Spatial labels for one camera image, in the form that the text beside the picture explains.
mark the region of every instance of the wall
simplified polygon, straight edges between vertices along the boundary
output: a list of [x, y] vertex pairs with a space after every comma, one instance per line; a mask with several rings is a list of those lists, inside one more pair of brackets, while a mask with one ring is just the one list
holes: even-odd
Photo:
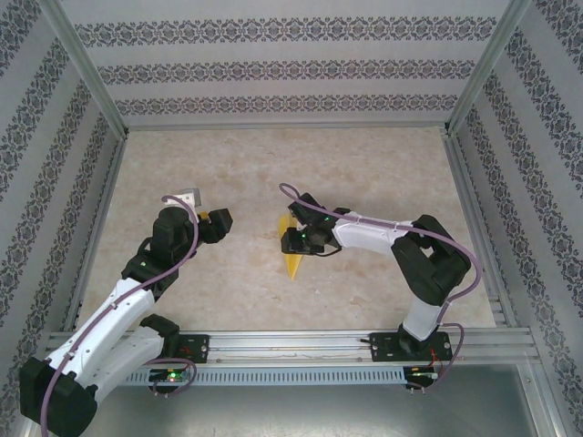
[[130, 127], [445, 122], [507, 4], [63, 1]]
[[536, 0], [458, 133], [521, 325], [583, 435], [583, 11]]
[[61, 330], [119, 142], [34, 0], [0, 0], [0, 435]]

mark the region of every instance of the wooden floor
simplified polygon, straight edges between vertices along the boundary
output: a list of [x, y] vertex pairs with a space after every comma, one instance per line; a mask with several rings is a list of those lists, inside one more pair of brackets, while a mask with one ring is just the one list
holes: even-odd
[[[152, 312], [183, 330], [398, 327], [413, 294], [394, 259], [348, 249], [326, 259], [304, 257], [296, 279], [288, 278], [277, 232], [278, 217], [290, 203], [278, 190], [282, 181], [328, 208], [379, 219], [433, 215], [471, 248], [436, 127], [134, 132], [80, 322], [151, 235], [160, 197], [198, 187], [199, 210], [230, 209], [231, 233], [201, 247]], [[445, 319], [495, 326], [483, 286], [457, 301]]]

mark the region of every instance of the patterned wallpaper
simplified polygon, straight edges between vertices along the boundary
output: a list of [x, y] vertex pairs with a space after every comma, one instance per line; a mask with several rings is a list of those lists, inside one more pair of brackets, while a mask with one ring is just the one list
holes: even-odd
[[458, 133], [513, 310], [583, 435], [583, 12], [536, 0]]
[[507, 3], [63, 0], [130, 127], [445, 122]]
[[0, 435], [61, 330], [118, 139], [34, 0], [0, 1]]

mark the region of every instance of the enclosure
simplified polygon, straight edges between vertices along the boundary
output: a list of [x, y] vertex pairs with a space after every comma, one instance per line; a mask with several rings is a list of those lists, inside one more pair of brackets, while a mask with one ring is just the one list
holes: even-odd
[[[83, 435], [583, 435], [581, 7], [3, 0], [0, 434], [40, 435], [19, 369], [98, 309], [159, 199], [197, 187], [232, 230], [151, 312], [209, 335], [207, 362], [168, 400], [136, 369]], [[393, 259], [304, 256], [290, 280], [280, 182], [433, 215], [476, 254], [439, 388], [404, 391], [422, 363], [361, 342], [411, 305]]]

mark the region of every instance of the yellow plastic piece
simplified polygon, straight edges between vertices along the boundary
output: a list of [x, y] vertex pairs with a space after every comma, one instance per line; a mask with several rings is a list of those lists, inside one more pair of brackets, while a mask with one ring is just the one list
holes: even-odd
[[[278, 227], [278, 231], [280, 233], [280, 241], [281, 237], [288, 228], [295, 228], [298, 226], [298, 220], [290, 214], [284, 214], [280, 216], [280, 225]], [[298, 272], [298, 268], [300, 267], [300, 261], [302, 260], [303, 255], [295, 255], [295, 254], [288, 254], [284, 253], [283, 257], [285, 258], [285, 265], [288, 268], [288, 275], [290, 275], [290, 279], [295, 278], [295, 274]]]

